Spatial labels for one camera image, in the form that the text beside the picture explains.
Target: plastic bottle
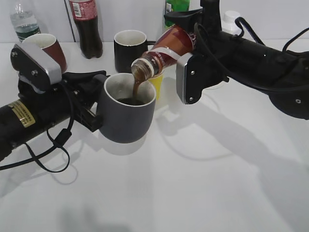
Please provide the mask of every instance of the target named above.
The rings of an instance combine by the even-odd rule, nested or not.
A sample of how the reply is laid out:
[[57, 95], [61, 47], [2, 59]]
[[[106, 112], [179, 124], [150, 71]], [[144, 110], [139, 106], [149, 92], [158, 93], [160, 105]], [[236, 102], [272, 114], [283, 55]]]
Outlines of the plastic bottle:
[[11, 0], [10, 4], [11, 22], [20, 42], [41, 32], [31, 5], [27, 0]]
[[[190, 7], [190, 0], [166, 0], [165, 13], [172, 11], [188, 11]], [[174, 24], [170, 21], [165, 20], [165, 31]]]
[[102, 41], [98, 32], [98, 13], [95, 0], [70, 0], [73, 19], [78, 29], [80, 46], [87, 59], [101, 57]]
[[236, 25], [235, 19], [240, 17], [240, 13], [236, 11], [227, 11], [222, 20], [222, 31], [232, 35], [240, 34], [241, 29]]
[[192, 52], [196, 37], [175, 25], [166, 31], [155, 43], [152, 50], [145, 52], [133, 62], [131, 71], [135, 80], [143, 82], [162, 73], [188, 52]]

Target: green bottle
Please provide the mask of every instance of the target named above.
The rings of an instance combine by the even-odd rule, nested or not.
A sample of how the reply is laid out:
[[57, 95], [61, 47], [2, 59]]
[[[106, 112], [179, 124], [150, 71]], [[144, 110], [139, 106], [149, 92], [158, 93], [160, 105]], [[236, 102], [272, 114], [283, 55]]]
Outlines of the green bottle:
[[[166, 0], [166, 13], [172, 11], [188, 11], [190, 7], [190, 0]], [[165, 29], [170, 28], [174, 24], [170, 21], [165, 20]]]

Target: mug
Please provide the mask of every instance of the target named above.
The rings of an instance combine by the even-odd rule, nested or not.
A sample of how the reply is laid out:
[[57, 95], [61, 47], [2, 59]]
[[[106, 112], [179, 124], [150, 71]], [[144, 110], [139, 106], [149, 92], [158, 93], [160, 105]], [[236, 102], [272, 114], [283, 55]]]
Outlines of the mug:
[[114, 37], [115, 67], [120, 73], [131, 73], [131, 64], [148, 51], [148, 45], [155, 41], [147, 41], [146, 34], [139, 30], [124, 30]]
[[67, 69], [66, 58], [57, 38], [52, 34], [35, 34], [27, 37], [23, 43], [33, 43], [53, 58], [61, 67], [64, 73]]
[[97, 75], [104, 82], [97, 115], [103, 117], [100, 132], [109, 140], [128, 144], [141, 139], [150, 128], [155, 112], [155, 87], [148, 81], [143, 82], [137, 94], [137, 100], [143, 105], [129, 105], [119, 102], [133, 97], [135, 79], [130, 73], [118, 73], [108, 78]]

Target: red mug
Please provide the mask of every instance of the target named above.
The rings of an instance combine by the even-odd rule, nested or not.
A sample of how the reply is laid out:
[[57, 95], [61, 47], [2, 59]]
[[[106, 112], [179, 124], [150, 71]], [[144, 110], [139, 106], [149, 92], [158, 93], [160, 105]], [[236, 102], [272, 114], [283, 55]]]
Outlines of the red mug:
[[33, 43], [53, 58], [61, 67], [64, 73], [67, 69], [66, 58], [57, 38], [52, 34], [35, 34], [26, 38], [23, 43]]

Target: table surface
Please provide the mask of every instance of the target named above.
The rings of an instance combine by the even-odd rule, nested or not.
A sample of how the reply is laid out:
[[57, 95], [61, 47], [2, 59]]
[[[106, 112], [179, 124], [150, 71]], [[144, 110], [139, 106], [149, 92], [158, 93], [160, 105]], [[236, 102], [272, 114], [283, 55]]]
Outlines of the table surface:
[[[280, 49], [285, 42], [266, 44]], [[77, 43], [61, 46], [69, 72], [116, 73], [112, 43], [91, 60]], [[1, 106], [17, 99], [12, 47], [0, 44]], [[292, 49], [309, 50], [309, 40]], [[195, 105], [182, 105], [175, 78], [175, 67], [168, 68], [153, 123], [140, 141], [116, 144], [76, 123], [64, 173], [35, 163], [1, 172], [0, 231], [307, 232], [308, 122], [233, 80], [205, 90]], [[50, 142], [44, 134], [30, 145], [39, 153]], [[20, 147], [1, 165], [29, 157]], [[66, 163], [60, 151], [43, 162], [49, 168]]]

